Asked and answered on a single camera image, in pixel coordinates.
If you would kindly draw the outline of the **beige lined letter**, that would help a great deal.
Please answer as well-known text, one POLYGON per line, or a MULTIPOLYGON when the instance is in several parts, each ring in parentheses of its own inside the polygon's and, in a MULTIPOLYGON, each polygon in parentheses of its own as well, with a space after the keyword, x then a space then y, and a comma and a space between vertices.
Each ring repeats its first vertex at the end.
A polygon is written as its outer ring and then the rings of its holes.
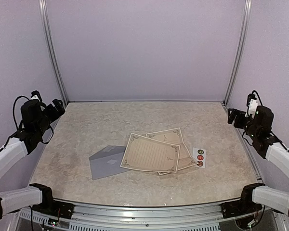
POLYGON ((186 144, 184 143, 183 136, 180 128, 173 128, 158 132, 147 133, 148 138, 162 141, 170 144, 180 146, 179 160, 177 170, 186 169, 188 167, 196 166, 197 161, 191 156, 186 144))
POLYGON ((125 169, 176 173, 180 146, 131 133, 120 166, 125 169))

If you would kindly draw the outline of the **grey paper envelope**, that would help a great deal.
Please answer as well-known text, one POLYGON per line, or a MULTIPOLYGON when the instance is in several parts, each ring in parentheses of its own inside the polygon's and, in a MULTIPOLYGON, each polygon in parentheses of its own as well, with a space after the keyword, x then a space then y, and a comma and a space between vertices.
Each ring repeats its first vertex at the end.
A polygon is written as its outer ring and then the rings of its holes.
POLYGON ((129 171, 120 166, 125 146, 106 146, 89 157, 92 180, 106 178, 129 171))

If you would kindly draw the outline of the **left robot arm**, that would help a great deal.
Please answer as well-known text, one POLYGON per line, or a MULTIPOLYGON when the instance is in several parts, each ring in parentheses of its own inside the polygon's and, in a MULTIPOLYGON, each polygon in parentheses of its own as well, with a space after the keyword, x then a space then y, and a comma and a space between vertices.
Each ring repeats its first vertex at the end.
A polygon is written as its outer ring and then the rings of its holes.
MULTIPOLYGON (((0 148, 0 179, 17 162, 31 154, 39 143, 46 143, 43 141, 44 133, 52 130, 51 124, 65 113, 62 100, 54 99, 46 105, 37 96, 27 99, 20 110, 22 119, 16 124, 16 132, 0 148)), ((32 184, 22 189, 0 192, 0 220, 31 205, 39 206, 47 214, 53 214, 58 209, 50 187, 32 184)))

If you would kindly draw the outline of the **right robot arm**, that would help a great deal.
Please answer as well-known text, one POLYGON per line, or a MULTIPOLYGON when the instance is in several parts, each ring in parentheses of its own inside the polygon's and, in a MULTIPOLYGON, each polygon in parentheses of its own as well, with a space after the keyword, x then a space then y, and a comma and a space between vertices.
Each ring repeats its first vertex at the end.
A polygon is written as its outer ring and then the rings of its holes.
MULTIPOLYGON (((252 140, 252 147, 265 160, 274 164, 289 179, 289 150, 283 142, 271 133, 274 114, 268 107, 257 106, 254 116, 228 109, 228 124, 243 129, 252 140)), ((261 183, 244 186, 237 210, 248 213, 255 205, 265 205, 289 218, 289 192, 276 190, 261 183)))

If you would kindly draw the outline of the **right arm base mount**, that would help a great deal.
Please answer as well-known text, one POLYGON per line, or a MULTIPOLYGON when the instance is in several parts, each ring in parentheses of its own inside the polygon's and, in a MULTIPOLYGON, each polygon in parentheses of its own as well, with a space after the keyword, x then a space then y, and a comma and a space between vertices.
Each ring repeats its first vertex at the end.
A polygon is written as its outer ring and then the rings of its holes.
POLYGON ((262 210, 261 204, 252 202, 251 204, 244 205, 241 200, 225 202, 221 204, 223 218, 233 218, 242 216, 248 213, 253 213, 262 210))

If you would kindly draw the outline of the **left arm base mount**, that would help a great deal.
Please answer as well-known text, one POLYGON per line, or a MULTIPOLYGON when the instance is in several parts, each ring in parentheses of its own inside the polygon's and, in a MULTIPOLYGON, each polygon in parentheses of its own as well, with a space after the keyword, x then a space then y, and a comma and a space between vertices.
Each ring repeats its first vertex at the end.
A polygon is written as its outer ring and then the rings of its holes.
POLYGON ((72 203, 57 200, 53 200, 52 205, 49 207, 45 207, 42 204, 32 206, 34 211, 53 217, 66 219, 71 219, 74 212, 74 207, 75 205, 72 203))

